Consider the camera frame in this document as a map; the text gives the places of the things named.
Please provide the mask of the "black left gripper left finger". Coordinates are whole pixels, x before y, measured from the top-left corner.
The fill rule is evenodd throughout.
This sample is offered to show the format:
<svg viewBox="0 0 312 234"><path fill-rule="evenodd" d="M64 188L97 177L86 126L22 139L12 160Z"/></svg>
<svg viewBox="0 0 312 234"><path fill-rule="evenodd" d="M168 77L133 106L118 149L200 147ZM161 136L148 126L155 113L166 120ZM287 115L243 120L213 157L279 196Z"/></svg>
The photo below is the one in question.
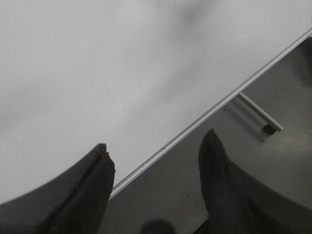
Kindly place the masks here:
<svg viewBox="0 0 312 234"><path fill-rule="evenodd" d="M105 144L48 183L1 204L2 234L97 233L115 177Z"/></svg>

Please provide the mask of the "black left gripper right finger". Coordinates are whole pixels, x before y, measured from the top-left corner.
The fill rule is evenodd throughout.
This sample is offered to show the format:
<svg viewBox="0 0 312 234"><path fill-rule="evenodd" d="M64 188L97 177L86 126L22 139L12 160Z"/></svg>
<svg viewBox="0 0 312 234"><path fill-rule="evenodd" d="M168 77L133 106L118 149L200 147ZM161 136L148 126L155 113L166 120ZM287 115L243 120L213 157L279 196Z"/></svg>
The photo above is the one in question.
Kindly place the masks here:
<svg viewBox="0 0 312 234"><path fill-rule="evenodd" d="M212 234L310 234L312 211L263 185L227 156L214 129L198 153Z"/></svg>

